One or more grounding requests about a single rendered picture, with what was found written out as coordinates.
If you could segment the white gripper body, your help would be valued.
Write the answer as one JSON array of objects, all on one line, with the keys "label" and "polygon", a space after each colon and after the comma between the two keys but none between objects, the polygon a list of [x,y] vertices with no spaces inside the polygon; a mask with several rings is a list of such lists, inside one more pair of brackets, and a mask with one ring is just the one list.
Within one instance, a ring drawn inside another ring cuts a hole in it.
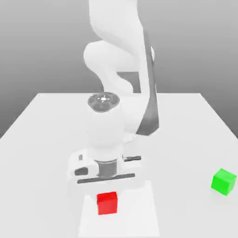
[{"label": "white gripper body", "polygon": [[126,189],[140,188],[145,183],[145,176],[140,172],[122,172],[112,177],[99,177],[97,175],[75,175],[68,178],[68,196],[82,196]]}]

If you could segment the small red cube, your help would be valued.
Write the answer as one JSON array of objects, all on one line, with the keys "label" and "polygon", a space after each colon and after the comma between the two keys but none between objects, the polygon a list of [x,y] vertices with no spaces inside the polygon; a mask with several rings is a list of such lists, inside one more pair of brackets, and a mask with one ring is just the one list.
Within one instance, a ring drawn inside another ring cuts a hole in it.
[{"label": "small red cube", "polygon": [[116,192],[107,192],[97,195],[98,214],[114,214],[118,209],[118,196]]}]

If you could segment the small green cube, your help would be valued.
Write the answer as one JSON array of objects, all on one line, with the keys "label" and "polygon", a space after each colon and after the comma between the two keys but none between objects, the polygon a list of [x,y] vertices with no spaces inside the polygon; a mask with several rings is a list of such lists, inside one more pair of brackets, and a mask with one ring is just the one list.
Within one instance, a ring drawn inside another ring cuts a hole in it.
[{"label": "small green cube", "polygon": [[221,168],[213,176],[211,188],[227,196],[233,190],[236,179],[237,175]]}]

